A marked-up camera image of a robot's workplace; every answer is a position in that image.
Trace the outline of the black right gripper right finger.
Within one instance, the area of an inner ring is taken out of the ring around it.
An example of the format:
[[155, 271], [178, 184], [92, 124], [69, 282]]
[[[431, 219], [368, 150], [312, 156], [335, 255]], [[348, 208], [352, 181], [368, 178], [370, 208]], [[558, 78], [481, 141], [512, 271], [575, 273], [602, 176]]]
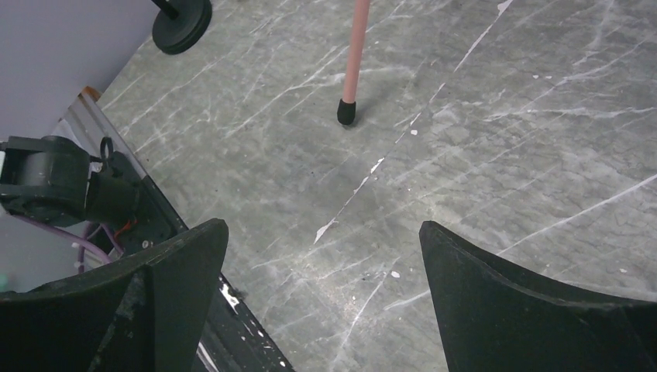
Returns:
[[578, 288], [423, 222], [421, 252], [451, 371], [654, 371], [656, 304]]

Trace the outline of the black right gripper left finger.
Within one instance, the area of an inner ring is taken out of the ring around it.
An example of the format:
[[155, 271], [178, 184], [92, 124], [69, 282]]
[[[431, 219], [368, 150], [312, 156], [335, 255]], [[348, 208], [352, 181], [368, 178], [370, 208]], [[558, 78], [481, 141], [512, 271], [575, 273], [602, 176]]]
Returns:
[[229, 228], [209, 219], [97, 269], [1, 296], [3, 371], [188, 371]]

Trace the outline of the black microphone stand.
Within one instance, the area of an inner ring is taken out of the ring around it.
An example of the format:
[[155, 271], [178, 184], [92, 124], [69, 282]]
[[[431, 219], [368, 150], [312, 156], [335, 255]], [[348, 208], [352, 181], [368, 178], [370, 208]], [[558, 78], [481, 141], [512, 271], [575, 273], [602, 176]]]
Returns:
[[193, 47], [212, 19], [210, 0], [152, 0], [152, 3], [160, 10], [153, 23], [152, 39], [167, 55]]

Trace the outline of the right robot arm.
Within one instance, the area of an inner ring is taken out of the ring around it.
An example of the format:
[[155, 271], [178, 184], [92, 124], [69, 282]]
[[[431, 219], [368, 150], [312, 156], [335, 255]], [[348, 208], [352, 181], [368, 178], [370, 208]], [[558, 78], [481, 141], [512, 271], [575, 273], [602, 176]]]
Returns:
[[[100, 266], [1, 293], [3, 371], [189, 371], [229, 231], [212, 219], [113, 260], [79, 222], [112, 235], [150, 227], [146, 185], [101, 141], [94, 157], [61, 136], [1, 145], [1, 205], [66, 236]], [[656, 304], [585, 290], [480, 249], [433, 221], [419, 239], [451, 371], [654, 371]]]

